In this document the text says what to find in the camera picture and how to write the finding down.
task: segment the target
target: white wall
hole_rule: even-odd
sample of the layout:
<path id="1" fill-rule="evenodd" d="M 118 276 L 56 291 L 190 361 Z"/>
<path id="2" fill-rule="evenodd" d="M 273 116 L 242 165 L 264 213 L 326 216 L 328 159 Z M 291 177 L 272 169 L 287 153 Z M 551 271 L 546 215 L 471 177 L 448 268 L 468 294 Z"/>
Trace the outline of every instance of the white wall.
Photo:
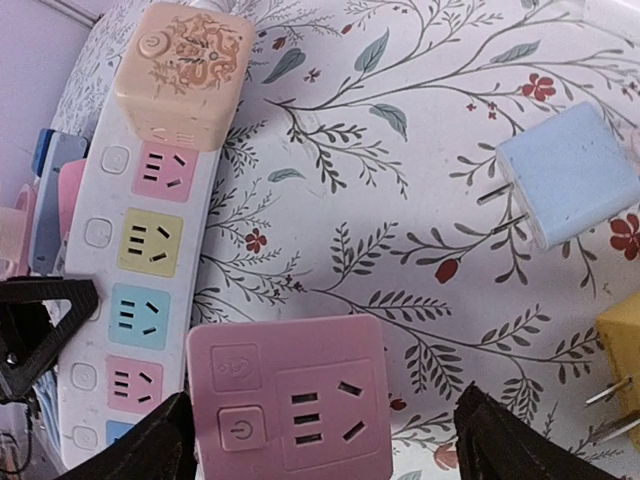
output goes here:
<path id="1" fill-rule="evenodd" d="M 113 0 L 80 0 L 100 11 Z M 12 205 L 89 30 L 36 0 L 0 0 L 0 205 Z"/>

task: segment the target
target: floral bedsheet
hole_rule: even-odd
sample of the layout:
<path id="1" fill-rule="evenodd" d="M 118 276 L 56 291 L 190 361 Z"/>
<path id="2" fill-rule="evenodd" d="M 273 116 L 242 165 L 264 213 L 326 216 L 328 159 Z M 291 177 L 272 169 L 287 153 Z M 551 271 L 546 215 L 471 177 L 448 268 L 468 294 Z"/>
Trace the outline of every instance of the floral bedsheet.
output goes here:
<path id="1" fill-rule="evenodd" d="M 53 127 L 91 137 L 150 0 L 96 26 Z M 640 48 L 549 0 L 219 0 L 257 42 L 222 152 L 193 323 L 367 312 L 385 325 L 395 479 L 458 478 L 451 412 L 476 381 L 547 438 L 640 478 L 595 316 L 640 288 L 638 209 L 548 253 L 495 146 L 587 100 L 640 122 Z"/>

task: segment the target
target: yellow outlet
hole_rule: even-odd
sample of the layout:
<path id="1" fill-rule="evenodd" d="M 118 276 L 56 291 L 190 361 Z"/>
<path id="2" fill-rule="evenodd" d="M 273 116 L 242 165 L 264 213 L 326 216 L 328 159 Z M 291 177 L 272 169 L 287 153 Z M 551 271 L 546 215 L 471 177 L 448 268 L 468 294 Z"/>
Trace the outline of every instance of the yellow outlet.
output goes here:
<path id="1" fill-rule="evenodd" d="M 630 387 L 617 394 L 624 415 L 640 410 L 640 292 L 598 317 L 600 340 L 609 358 L 614 383 L 635 376 Z M 640 427 L 629 432 L 640 452 Z"/>
<path id="2" fill-rule="evenodd" d="M 130 208 L 124 224 L 118 266 L 159 277 L 173 277 L 183 221 L 180 217 Z"/>

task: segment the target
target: white power strip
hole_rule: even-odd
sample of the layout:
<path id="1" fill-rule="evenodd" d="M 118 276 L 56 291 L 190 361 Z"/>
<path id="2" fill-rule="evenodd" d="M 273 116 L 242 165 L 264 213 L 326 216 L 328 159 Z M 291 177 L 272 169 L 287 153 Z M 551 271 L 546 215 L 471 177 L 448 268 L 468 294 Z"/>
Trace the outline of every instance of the white power strip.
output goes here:
<path id="1" fill-rule="evenodd" d="M 143 144 L 110 92 L 67 249 L 66 275 L 92 278 L 101 298 L 59 360 L 68 468 L 184 388 L 185 335 L 220 151 L 171 150 Z"/>

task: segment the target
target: pink socket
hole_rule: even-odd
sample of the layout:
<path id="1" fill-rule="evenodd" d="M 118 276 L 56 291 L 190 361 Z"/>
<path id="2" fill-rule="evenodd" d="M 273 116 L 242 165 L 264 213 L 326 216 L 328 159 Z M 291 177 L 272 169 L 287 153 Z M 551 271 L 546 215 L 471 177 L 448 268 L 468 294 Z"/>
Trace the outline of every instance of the pink socket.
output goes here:
<path id="1" fill-rule="evenodd" d="M 375 318 L 206 325 L 187 350 L 206 480 L 391 477 Z"/>
<path id="2" fill-rule="evenodd" d="M 107 357 L 109 408 L 146 415 L 162 403 L 162 365 Z"/>
<path id="3" fill-rule="evenodd" d="M 198 152 L 145 142 L 133 193 L 170 202 L 185 203 L 198 161 Z"/>

